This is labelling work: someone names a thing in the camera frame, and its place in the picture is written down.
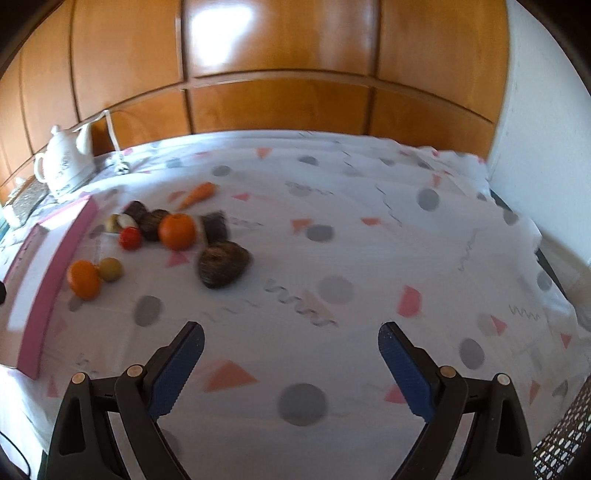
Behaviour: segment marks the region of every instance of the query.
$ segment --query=chocolate cookie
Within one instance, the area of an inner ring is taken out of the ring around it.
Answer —
[[[164,217],[170,215],[170,212],[166,210],[154,210],[148,212],[139,221],[139,231],[142,232],[142,236],[150,242],[158,242],[158,227]]]
[[[135,223],[139,224],[139,221],[142,217],[148,212],[148,209],[142,202],[134,200],[131,202],[122,213],[129,215],[131,218],[135,220]]]
[[[229,239],[226,216],[223,211],[218,210],[217,212],[203,215],[201,217],[201,223],[203,224],[203,231],[205,232],[205,238],[207,239],[208,245]]]
[[[197,275],[207,288],[221,288],[240,277],[251,262],[252,256],[234,242],[217,242],[209,245],[196,262]]]

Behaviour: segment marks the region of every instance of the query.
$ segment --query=teapot spout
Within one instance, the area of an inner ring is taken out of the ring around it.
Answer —
[[[80,127],[80,133],[76,138],[76,147],[83,155],[92,155],[92,137],[90,136],[90,124]]]

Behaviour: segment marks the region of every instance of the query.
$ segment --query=gray polka dot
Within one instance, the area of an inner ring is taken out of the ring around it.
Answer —
[[[484,364],[484,350],[477,341],[464,338],[460,343],[460,359],[470,370],[478,370]]]
[[[181,454],[182,454],[182,450],[181,450],[181,444],[178,441],[178,438],[176,438],[175,435],[170,433],[168,430],[160,429],[160,431],[162,432],[162,435],[164,436],[166,443],[168,443],[168,446],[173,451],[176,458],[180,459]]]
[[[166,161],[166,168],[179,168],[183,166],[180,158],[174,157]]]
[[[302,163],[307,163],[308,165],[318,165],[318,160],[316,160],[314,157],[310,157],[309,155],[298,158],[298,161],[301,161]]]
[[[417,162],[417,165],[421,168],[424,168],[426,170],[432,170],[433,168],[431,167],[431,165],[429,165],[426,161],[424,160],[419,160]]]
[[[230,175],[232,169],[227,165],[218,165],[212,169],[212,175],[214,177],[225,177],[226,175]]]
[[[552,288],[552,279],[544,270],[538,273],[537,282],[541,291],[548,291]]]
[[[327,303],[341,305],[353,300],[353,284],[340,275],[331,275],[318,282],[318,293]]]
[[[553,397],[566,397],[566,394],[569,392],[569,382],[564,380],[558,387],[554,389],[552,392]]]
[[[326,417],[329,406],[321,389],[309,383],[298,383],[281,392],[277,409],[287,423],[309,427]]]
[[[417,202],[419,207],[432,212],[439,206],[439,194],[433,189],[424,189],[418,192]]]
[[[507,225],[515,225],[519,220],[519,216],[510,210],[503,210],[503,220]]]
[[[117,195],[118,193],[118,189],[110,189],[105,195],[105,200],[109,200],[113,195]]]
[[[156,297],[145,295],[135,304],[134,321],[140,327],[148,327],[159,320],[162,301]]]
[[[330,225],[312,225],[306,230],[306,237],[313,242],[330,242],[335,237],[335,229]]]
[[[312,191],[303,185],[296,185],[290,188],[290,193],[296,197],[307,197]]]
[[[88,234],[88,238],[96,238],[98,237],[101,233],[103,233],[105,231],[105,226],[104,225],[97,225],[95,226],[92,231]]]
[[[70,299],[70,301],[68,301],[68,310],[70,310],[71,312],[77,312],[78,310],[80,310],[83,303],[84,300],[82,300],[80,297],[72,295],[72,298]]]

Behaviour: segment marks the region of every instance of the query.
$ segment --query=metal screw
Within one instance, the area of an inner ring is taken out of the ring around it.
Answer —
[[[82,383],[85,378],[86,378],[86,375],[84,373],[78,372],[72,377],[72,383],[75,383],[75,384]]]
[[[127,369],[127,374],[130,377],[138,377],[142,374],[143,371],[144,368],[141,365],[131,365],[131,367]]]
[[[511,383],[511,379],[509,378],[509,375],[505,375],[505,374],[499,374],[496,378],[496,381],[504,386],[507,386]]]
[[[439,371],[446,378],[453,378],[456,376],[456,369],[448,365],[441,367]]]

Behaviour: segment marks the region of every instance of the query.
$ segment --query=metal grid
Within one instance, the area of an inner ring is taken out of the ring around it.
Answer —
[[[564,417],[534,448],[536,480],[561,480],[591,430],[591,377]]]

